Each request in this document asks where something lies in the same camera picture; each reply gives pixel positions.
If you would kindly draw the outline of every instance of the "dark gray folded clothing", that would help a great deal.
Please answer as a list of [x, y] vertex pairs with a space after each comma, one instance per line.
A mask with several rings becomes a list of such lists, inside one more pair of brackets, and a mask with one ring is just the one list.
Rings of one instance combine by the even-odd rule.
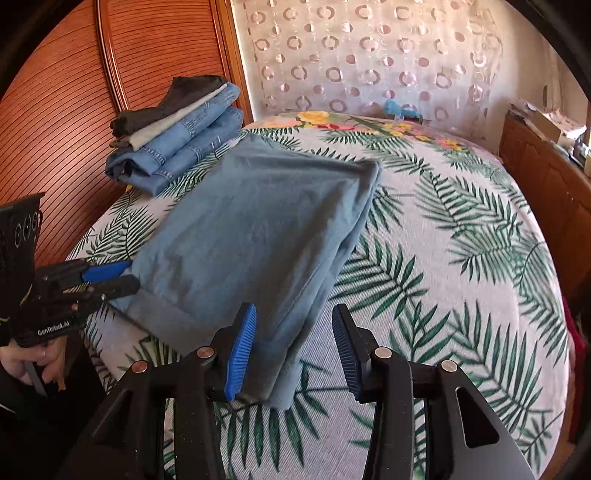
[[162, 101], [154, 107], [141, 110], [123, 110], [111, 121], [114, 137], [124, 137], [149, 124], [172, 115], [177, 110], [195, 103], [200, 98], [220, 88], [227, 80], [215, 75], [199, 77], [174, 77]]

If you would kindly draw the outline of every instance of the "stack of folded clothes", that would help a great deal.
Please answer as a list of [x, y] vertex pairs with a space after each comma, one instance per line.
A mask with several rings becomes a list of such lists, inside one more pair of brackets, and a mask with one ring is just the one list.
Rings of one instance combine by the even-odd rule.
[[222, 77], [175, 77], [156, 107], [121, 112], [111, 122], [117, 148], [105, 173], [152, 195], [166, 189], [242, 126], [230, 105], [240, 88]]

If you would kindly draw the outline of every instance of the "metal screw head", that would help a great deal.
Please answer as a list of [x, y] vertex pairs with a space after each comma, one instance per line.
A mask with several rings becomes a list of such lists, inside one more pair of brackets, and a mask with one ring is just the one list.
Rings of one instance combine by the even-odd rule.
[[390, 358], [392, 356], [392, 350], [385, 346], [379, 346], [374, 350], [375, 356], [379, 358]]
[[202, 346], [201, 348], [197, 349], [197, 356], [199, 358], [209, 358], [213, 356], [213, 353], [213, 348], [211, 348], [210, 346]]
[[441, 368], [443, 368], [446, 372], [453, 373], [457, 370], [457, 363], [453, 360], [444, 360], [441, 362]]
[[148, 369], [148, 362], [146, 360], [138, 360], [131, 365], [131, 371], [134, 374], [142, 374]]

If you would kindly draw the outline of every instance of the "floral print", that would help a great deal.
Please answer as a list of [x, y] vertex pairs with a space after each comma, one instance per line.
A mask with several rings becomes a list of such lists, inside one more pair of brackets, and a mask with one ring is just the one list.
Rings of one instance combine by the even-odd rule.
[[469, 142], [444, 137], [444, 134], [425, 128], [412, 122], [397, 122], [376, 118], [343, 115], [322, 111], [282, 113], [258, 123], [263, 128], [318, 128], [324, 130], [359, 131], [375, 135], [387, 135], [398, 138], [418, 140], [438, 150], [470, 151]]

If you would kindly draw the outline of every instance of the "folded jeans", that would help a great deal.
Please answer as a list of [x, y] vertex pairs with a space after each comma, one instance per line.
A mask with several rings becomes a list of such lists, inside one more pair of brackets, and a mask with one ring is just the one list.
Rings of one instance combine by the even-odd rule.
[[208, 93], [220, 88], [226, 79], [214, 75], [174, 77], [168, 92], [155, 107], [140, 110], [124, 110], [111, 122], [114, 137], [124, 137], [161, 120], [196, 102]]
[[242, 126], [242, 117], [242, 110], [228, 107], [214, 123], [193, 138], [152, 175], [146, 176], [132, 171], [129, 175], [120, 175], [118, 180], [148, 192], [152, 196], [162, 193], [188, 169], [238, 135]]
[[211, 125], [238, 98], [240, 88], [228, 83], [214, 98], [189, 113], [138, 151], [120, 149], [107, 157], [105, 174], [118, 179], [124, 173], [152, 175], [176, 152]]

